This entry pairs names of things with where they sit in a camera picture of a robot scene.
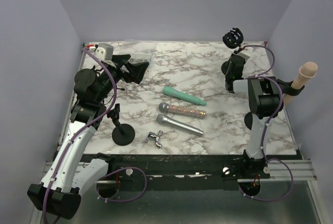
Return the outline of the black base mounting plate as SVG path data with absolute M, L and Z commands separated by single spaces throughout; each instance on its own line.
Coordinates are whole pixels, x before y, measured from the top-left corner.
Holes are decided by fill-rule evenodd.
M 88 164 L 100 158 L 108 163 L 108 172 L 120 168 L 139 168 L 128 176 L 124 171 L 107 175 L 102 190 L 135 192 L 185 190 L 237 190 L 240 181 L 253 182 L 270 178 L 263 159 L 250 160 L 244 155 L 95 155 L 84 154 Z

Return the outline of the rhinestone mesh-head microphone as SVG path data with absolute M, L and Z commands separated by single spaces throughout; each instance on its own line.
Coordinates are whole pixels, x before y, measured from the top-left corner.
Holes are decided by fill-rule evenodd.
M 158 108 L 162 113 L 171 113 L 171 114 L 183 115 L 183 116 L 194 117 L 194 118 L 205 118 L 206 117 L 206 111 L 204 111 L 204 110 L 185 107 L 185 106 L 167 104 L 165 102 L 160 103 Z

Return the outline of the mint green microphone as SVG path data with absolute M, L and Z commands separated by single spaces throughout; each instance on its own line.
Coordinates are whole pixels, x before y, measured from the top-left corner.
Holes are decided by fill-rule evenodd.
M 181 99 L 181 100 L 184 100 L 186 102 L 196 104 L 196 105 L 206 106 L 206 104 L 207 104 L 205 101 L 202 101 L 198 97 L 180 92 L 169 86 L 164 86 L 162 89 L 162 93 L 167 96 L 175 97 L 175 98 L 178 98 L 178 99 Z

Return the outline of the silver grey microphone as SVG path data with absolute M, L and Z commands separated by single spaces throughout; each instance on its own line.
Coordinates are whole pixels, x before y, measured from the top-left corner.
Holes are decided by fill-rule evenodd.
M 163 115 L 163 114 L 158 114 L 157 115 L 157 123 L 161 124 L 161 125 L 166 125 L 169 127 L 173 127 L 197 136 L 203 136 L 204 132 L 198 128 L 195 128 L 193 126 L 187 125 L 185 123 L 182 123 L 180 121 L 174 120 L 170 117 L 168 117 L 167 115 Z

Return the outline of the black clip microphone stand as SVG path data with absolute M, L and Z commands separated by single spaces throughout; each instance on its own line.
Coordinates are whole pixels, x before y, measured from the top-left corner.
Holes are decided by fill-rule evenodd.
M 248 96 L 249 96 L 249 108 L 250 112 L 245 115 L 244 122 L 248 129 L 252 128 L 252 116 L 256 115 L 260 120 L 264 117 L 270 117 L 277 109 L 281 95 L 297 96 L 299 95 L 305 86 L 300 89 L 294 89 L 291 87 L 292 82 L 285 82 L 275 77 L 270 77 L 271 80 L 265 78 L 255 78 L 248 80 Z

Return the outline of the chrome faucet piece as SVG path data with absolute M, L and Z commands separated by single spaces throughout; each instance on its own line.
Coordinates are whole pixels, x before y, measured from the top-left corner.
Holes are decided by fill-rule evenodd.
M 162 148 L 162 144 L 160 143 L 161 136 L 163 135 L 163 131 L 159 130 L 158 133 L 149 132 L 147 137 L 145 138 L 144 143 L 148 143 L 149 141 L 154 141 L 157 148 Z

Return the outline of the beige pink microphone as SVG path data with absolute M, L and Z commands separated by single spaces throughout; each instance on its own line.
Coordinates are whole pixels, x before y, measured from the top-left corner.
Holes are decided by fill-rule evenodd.
M 288 104 L 292 99 L 299 95 L 305 88 L 305 84 L 313 77 L 316 76 L 318 71 L 318 65 L 314 62 L 307 62 L 299 68 L 299 73 L 292 81 L 291 85 L 287 87 L 287 91 L 284 93 L 284 104 Z

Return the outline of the black round-base clip stand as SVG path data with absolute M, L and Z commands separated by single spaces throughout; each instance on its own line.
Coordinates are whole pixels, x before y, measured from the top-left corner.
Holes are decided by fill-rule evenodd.
M 126 123 L 120 123 L 120 104 L 115 104 L 114 109 L 107 113 L 107 118 L 112 120 L 115 128 L 112 131 L 112 140 L 118 146 L 127 146 L 135 138 L 134 128 Z

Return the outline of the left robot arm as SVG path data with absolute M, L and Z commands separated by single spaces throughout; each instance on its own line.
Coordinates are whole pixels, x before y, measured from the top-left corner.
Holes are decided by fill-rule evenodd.
M 131 56 L 112 55 L 108 61 L 98 61 L 95 67 L 79 70 L 74 77 L 76 102 L 71 109 L 68 131 L 49 171 L 40 183 L 31 184 L 27 195 L 33 205 L 46 214 L 71 219 L 77 212 L 86 190 L 99 178 L 111 179 L 115 166 L 107 158 L 96 157 L 83 171 L 76 173 L 85 148 L 96 133 L 104 116 L 115 124 L 112 138 L 116 144 L 128 145 L 135 131 L 119 123 L 120 105 L 112 101 L 104 105 L 110 92 L 117 92 L 120 80 L 140 84 L 149 62 L 130 63 Z

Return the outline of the black shock-mount round-base stand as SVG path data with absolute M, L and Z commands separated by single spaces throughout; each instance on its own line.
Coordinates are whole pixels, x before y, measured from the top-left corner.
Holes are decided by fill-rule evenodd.
M 227 32 L 222 37 L 223 43 L 230 49 L 236 49 L 236 52 L 239 52 L 240 46 L 244 41 L 243 33 L 240 31 L 239 28 L 232 28 L 229 32 Z M 223 74 L 227 74 L 228 66 L 231 60 L 231 57 L 234 54 L 231 54 L 228 61 L 224 62 L 221 66 L 221 71 Z

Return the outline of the clear plastic screw box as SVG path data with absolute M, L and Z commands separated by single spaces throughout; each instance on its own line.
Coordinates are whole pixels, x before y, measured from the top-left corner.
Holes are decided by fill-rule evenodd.
M 153 58 L 153 53 L 134 53 L 131 54 L 129 62 L 132 64 L 148 62 L 150 64 L 152 58 Z

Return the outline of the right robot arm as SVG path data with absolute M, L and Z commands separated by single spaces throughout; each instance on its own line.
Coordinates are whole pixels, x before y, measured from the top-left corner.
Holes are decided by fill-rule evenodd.
M 283 107 L 283 94 L 275 77 L 243 78 L 245 63 L 243 57 L 232 54 L 221 70 L 225 74 L 225 87 L 230 93 L 248 94 L 250 112 L 245 116 L 245 124 L 251 129 L 251 134 L 245 152 L 251 159 L 262 159 L 271 121 Z

